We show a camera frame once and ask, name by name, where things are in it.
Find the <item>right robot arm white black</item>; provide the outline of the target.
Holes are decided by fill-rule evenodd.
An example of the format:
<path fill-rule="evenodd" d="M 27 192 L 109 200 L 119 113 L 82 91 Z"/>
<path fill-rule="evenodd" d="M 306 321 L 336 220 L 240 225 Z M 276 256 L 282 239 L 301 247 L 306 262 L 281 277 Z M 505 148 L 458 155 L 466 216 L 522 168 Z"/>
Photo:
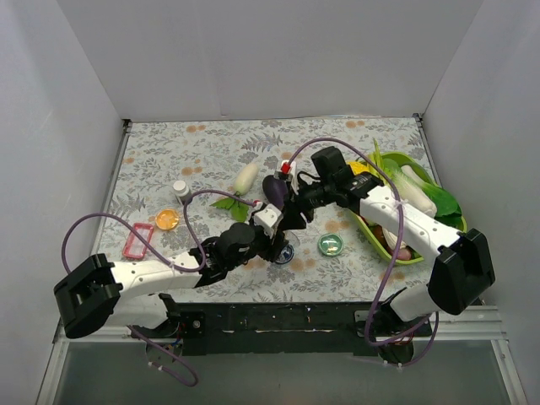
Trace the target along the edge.
<path fill-rule="evenodd" d="M 402 289 L 385 301 L 375 298 L 366 332 L 378 326 L 397 336 L 414 320 L 434 312 L 457 316 L 494 284 L 489 244 L 480 231 L 461 232 L 421 212 L 404 200 L 397 183 L 385 173 L 354 174 L 333 146 L 316 152 L 311 160 L 318 174 L 312 183 L 300 179 L 293 160 L 276 169 L 275 176 L 289 189 L 280 223 L 283 229 L 301 230 L 317 208 L 336 204 L 390 230 L 432 266 L 428 283 Z"/>

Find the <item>blue round pill box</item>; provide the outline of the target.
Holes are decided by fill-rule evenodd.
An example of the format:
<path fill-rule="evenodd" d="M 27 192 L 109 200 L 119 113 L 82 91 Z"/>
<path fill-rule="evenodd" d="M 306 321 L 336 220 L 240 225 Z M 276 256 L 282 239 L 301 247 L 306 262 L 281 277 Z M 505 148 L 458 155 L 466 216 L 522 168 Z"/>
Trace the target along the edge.
<path fill-rule="evenodd" d="M 294 247 L 292 245 L 285 246 L 275 262 L 278 265 L 284 265 L 291 262 L 294 258 Z"/>

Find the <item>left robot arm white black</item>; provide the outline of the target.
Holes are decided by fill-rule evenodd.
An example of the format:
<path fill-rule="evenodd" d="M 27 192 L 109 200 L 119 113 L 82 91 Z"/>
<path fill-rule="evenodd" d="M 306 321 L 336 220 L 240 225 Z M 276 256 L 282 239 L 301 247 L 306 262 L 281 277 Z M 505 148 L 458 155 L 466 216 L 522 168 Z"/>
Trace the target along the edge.
<path fill-rule="evenodd" d="M 172 257 L 168 264 L 111 262 L 103 253 L 94 254 L 54 288 L 66 336 L 84 338 L 98 331 L 120 313 L 118 305 L 139 296 L 215 284 L 254 257 L 275 262 L 288 244 L 281 230 L 270 237 L 259 225 L 235 223 L 221 235 L 206 239 L 203 251 L 193 248 Z"/>

